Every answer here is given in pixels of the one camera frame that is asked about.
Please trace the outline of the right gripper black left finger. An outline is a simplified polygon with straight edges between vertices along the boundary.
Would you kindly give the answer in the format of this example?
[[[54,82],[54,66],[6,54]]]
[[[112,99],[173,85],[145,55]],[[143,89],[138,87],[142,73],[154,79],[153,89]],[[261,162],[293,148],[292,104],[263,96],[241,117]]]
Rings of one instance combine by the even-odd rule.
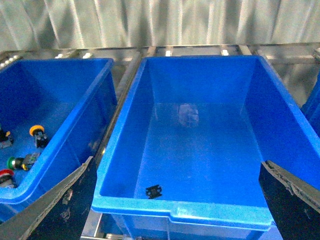
[[[17,215],[0,225],[2,240],[79,240],[88,218],[97,165],[85,163]]]

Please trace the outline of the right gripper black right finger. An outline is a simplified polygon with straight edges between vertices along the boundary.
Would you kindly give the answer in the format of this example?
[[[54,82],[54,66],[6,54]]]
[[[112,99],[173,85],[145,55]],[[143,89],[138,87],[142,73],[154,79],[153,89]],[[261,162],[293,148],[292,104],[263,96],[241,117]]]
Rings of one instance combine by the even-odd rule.
[[[260,165],[259,185],[284,240],[320,238],[320,191],[267,160]]]

